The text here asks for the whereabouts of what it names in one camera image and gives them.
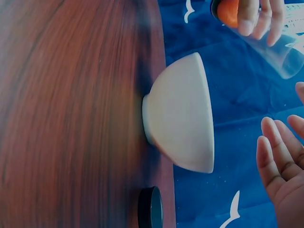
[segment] clear plastic cup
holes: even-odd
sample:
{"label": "clear plastic cup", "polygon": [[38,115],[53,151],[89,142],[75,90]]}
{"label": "clear plastic cup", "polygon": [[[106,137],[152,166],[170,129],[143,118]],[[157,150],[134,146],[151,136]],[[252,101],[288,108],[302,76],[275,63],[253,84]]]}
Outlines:
{"label": "clear plastic cup", "polygon": [[[304,67],[304,4],[297,4],[297,8],[295,5],[285,5],[286,16],[283,25],[259,11],[253,33],[248,37],[240,35],[237,28],[231,29],[284,79],[295,76]],[[273,36],[276,37],[274,45],[269,42],[269,38]]]}

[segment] palm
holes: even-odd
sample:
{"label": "palm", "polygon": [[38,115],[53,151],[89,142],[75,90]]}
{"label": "palm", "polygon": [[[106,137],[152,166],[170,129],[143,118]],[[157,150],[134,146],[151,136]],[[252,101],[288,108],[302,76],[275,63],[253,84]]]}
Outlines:
{"label": "palm", "polygon": [[[304,103],[304,84],[296,90]],[[304,139],[304,119],[292,115],[288,123]],[[263,185],[275,206],[279,227],[304,224],[304,147],[281,121],[264,118],[257,141],[256,161]]]}

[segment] ceramic bowl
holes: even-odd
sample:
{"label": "ceramic bowl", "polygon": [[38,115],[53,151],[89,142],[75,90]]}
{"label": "ceramic bowl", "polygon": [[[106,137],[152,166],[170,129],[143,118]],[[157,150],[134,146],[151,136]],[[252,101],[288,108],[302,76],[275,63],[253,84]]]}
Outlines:
{"label": "ceramic bowl", "polygon": [[142,105],[144,130],[151,144],[182,168],[213,172],[211,102],[198,53],[168,66]]}

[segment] black bottle cap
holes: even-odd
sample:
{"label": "black bottle cap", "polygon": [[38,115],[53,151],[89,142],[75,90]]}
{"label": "black bottle cap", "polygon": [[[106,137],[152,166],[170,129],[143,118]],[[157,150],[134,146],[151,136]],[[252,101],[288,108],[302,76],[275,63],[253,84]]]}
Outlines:
{"label": "black bottle cap", "polygon": [[138,200],[139,228],[162,228],[162,198],[157,187],[143,189]]}

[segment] wooden table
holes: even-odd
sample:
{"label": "wooden table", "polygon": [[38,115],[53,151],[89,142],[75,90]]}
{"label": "wooden table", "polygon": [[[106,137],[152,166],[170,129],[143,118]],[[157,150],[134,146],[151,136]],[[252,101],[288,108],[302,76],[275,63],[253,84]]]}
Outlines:
{"label": "wooden table", "polygon": [[141,118],[164,68],[156,0],[0,0],[0,227],[136,228],[157,185],[174,228]]}

